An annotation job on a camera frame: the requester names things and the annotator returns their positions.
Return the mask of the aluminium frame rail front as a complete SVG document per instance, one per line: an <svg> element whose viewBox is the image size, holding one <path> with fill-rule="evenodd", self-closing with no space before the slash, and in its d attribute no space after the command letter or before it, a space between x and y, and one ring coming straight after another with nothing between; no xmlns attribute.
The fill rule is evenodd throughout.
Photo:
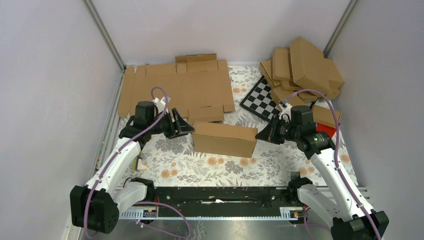
<svg viewBox="0 0 424 240"><path fill-rule="evenodd" d="M278 187L154 187L149 185L143 200L131 200L119 207L117 197L104 189L95 191L86 204L89 189L75 186L70 193L72 222L98 232L111 232L119 219L296 221L303 203L294 201L289 191Z"/></svg>

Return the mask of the large folded cardboard box top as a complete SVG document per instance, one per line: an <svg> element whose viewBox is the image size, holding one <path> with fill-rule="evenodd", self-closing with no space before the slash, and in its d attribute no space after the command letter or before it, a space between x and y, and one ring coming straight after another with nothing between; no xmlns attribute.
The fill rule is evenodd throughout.
<svg viewBox="0 0 424 240"><path fill-rule="evenodd" d="M329 94L331 87L323 52L301 36L290 43L289 50L294 83L303 89Z"/></svg>

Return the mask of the stack of flat cardboard blanks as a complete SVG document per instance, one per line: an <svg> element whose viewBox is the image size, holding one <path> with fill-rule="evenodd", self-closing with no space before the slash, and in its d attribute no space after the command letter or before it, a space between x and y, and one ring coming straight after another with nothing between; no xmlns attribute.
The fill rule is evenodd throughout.
<svg viewBox="0 0 424 240"><path fill-rule="evenodd" d="M229 66L215 53L177 56L175 62L129 66L125 70L117 114L134 115L141 101L167 95L168 108L176 108L190 123L224 120L235 111Z"/></svg>

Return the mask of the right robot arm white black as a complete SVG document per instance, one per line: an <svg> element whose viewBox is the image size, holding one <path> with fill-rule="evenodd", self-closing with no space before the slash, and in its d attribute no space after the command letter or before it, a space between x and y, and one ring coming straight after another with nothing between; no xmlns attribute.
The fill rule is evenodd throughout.
<svg viewBox="0 0 424 240"><path fill-rule="evenodd" d="M289 182L287 201L293 206L307 205L330 229L334 240L380 240L389 218L376 211L365 199L336 153L338 147L324 131L317 131L313 111L305 105L294 106L290 115L274 115L256 136L276 145L295 142L319 171L334 200L330 200L306 177Z"/></svg>

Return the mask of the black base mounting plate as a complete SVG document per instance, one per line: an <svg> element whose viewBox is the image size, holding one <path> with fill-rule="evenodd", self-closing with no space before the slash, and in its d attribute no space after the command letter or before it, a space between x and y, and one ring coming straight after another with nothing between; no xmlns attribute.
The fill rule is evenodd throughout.
<svg viewBox="0 0 424 240"><path fill-rule="evenodd" d="M173 219L282 219L297 220L307 205L286 187L156 187L135 207L144 217Z"/></svg>

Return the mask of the floral patterned table mat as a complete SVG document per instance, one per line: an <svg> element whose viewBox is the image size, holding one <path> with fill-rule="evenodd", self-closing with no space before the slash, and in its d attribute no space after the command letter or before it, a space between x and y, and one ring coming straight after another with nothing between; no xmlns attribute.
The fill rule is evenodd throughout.
<svg viewBox="0 0 424 240"><path fill-rule="evenodd" d="M223 124L257 128L266 122L240 107L240 102L262 77L258 66L231 66L229 76L235 111L225 113ZM127 178L154 181L156 187L246 187L286 186L291 172L300 172L316 186L327 186L310 160L294 142L276 145L258 141L252 158L194 151L191 135L167 139L154 135L141 152L148 169L135 171L130 162L118 180L121 188Z"/></svg>

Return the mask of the small green white object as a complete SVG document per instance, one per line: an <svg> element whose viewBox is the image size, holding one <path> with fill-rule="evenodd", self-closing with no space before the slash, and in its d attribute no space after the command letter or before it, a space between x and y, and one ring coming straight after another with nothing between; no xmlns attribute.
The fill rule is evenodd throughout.
<svg viewBox="0 0 424 240"><path fill-rule="evenodd" d="M132 169L136 172L148 171L149 168L147 165L143 164L142 155L139 153L133 160Z"/></svg>

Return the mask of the folded cardboard box beside red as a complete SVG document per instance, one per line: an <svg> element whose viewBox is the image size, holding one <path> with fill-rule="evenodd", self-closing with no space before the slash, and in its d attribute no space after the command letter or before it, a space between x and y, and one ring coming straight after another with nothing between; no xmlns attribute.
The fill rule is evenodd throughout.
<svg viewBox="0 0 424 240"><path fill-rule="evenodd" d="M331 109L314 105L312 107L312 113L316 124L321 124L334 129L336 128L336 122Z"/></svg>

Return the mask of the black white checkerboard panel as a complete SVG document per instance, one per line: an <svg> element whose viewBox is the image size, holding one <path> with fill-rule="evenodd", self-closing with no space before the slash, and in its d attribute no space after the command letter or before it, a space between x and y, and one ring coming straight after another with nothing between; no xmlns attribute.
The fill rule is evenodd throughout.
<svg viewBox="0 0 424 240"><path fill-rule="evenodd" d="M280 109L273 101L271 93L271 87L268 85L264 76L262 76L239 105L260 119L269 122L273 115L280 113Z"/></svg>

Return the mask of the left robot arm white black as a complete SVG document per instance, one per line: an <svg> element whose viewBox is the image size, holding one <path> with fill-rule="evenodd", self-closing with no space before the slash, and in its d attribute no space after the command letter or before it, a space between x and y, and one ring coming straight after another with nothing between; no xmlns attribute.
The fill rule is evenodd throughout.
<svg viewBox="0 0 424 240"><path fill-rule="evenodd" d="M151 180L136 177L117 190L126 168L142 151L153 135L168 139L193 133L176 108L168 110L163 103L140 101L116 145L99 171L83 186L70 191L71 222L76 227L109 234L116 226L119 214L137 202L148 206L154 202L155 187Z"/></svg>

